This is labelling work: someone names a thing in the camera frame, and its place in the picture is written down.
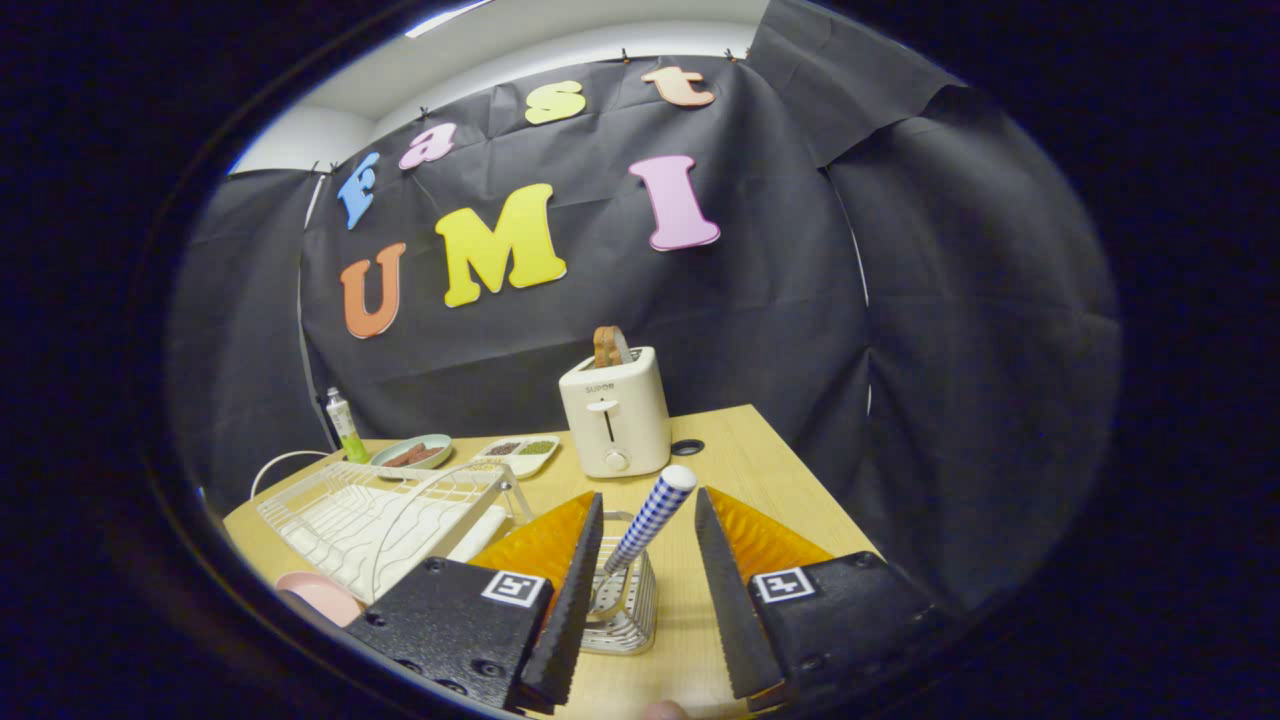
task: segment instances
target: blue letter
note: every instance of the blue letter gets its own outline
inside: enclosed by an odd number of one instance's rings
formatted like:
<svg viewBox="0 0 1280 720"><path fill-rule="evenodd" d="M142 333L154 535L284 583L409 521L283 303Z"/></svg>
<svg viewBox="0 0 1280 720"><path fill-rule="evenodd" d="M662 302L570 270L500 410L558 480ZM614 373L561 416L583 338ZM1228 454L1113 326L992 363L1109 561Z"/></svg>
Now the blue letter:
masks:
<svg viewBox="0 0 1280 720"><path fill-rule="evenodd" d="M342 183L338 190L338 197L342 199L343 204L347 205L347 229L356 227L360 222L360 217L365 214L365 210L374 204L374 196L366 195L366 190L374 188L374 181L378 177L374 174L372 165L378 161L378 152L370 152L367 158L356 172L351 173L347 182Z"/></svg>

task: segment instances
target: screw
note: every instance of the screw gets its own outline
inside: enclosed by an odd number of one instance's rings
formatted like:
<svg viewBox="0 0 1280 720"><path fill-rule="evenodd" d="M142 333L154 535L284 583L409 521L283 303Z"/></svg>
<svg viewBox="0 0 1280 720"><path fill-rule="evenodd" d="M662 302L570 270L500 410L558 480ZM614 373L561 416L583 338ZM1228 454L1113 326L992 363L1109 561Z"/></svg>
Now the screw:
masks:
<svg viewBox="0 0 1280 720"><path fill-rule="evenodd" d="M476 660L471 664L471 667L486 678L500 678L503 675L502 666L494 665L488 660Z"/></svg>

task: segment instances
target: letter m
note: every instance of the letter m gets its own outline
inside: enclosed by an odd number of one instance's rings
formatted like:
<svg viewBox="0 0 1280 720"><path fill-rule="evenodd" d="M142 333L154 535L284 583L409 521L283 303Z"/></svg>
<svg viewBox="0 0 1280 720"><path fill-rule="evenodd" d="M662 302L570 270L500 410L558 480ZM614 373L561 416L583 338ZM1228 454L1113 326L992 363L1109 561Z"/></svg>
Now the letter m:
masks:
<svg viewBox="0 0 1280 720"><path fill-rule="evenodd" d="M440 218L435 232L444 236L444 255L449 264L445 305L457 307L480 297L480 286L471 279L470 268L480 275L489 292L500 291L508 256L513 258L509 279L515 287L564 277L564 261L556 256L547 227L547 200L550 196L552 186L547 183L512 192L493 231L470 208Z"/></svg>

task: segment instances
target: toaster knob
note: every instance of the toaster knob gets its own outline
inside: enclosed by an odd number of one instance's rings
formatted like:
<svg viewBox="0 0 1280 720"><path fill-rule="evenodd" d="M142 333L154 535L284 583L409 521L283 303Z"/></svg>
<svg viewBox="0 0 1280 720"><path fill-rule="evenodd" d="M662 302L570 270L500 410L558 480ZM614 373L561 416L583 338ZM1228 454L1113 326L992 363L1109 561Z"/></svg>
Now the toaster knob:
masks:
<svg viewBox="0 0 1280 720"><path fill-rule="evenodd" d="M614 473L621 473L622 470L627 469L627 465L631 464L631 460L628 460L626 455L622 455L617 450L611 450L604 454L604 464Z"/></svg>

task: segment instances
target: dish rack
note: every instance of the dish rack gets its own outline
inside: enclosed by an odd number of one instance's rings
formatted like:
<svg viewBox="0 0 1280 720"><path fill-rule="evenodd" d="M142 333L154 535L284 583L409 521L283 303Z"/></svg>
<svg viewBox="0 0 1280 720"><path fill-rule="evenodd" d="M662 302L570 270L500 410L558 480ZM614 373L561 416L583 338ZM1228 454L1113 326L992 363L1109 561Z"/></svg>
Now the dish rack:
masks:
<svg viewBox="0 0 1280 720"><path fill-rule="evenodd" d="M509 512L494 506L499 493ZM511 468L493 462L449 470L333 462L264 500L257 511L298 555L365 605L428 555L483 547L502 518L517 525L534 518Z"/></svg>
<svg viewBox="0 0 1280 720"><path fill-rule="evenodd" d="M604 514L605 521L630 523L632 518L635 518L632 514L622 510ZM604 562L621 541L621 534L600 539L593 588L604 579ZM653 575L649 551L643 551L626 573L614 575L595 594L595 605L588 612L586 629L582 632L582 651L602 655L644 652L653 644L657 614L658 580Z"/></svg>

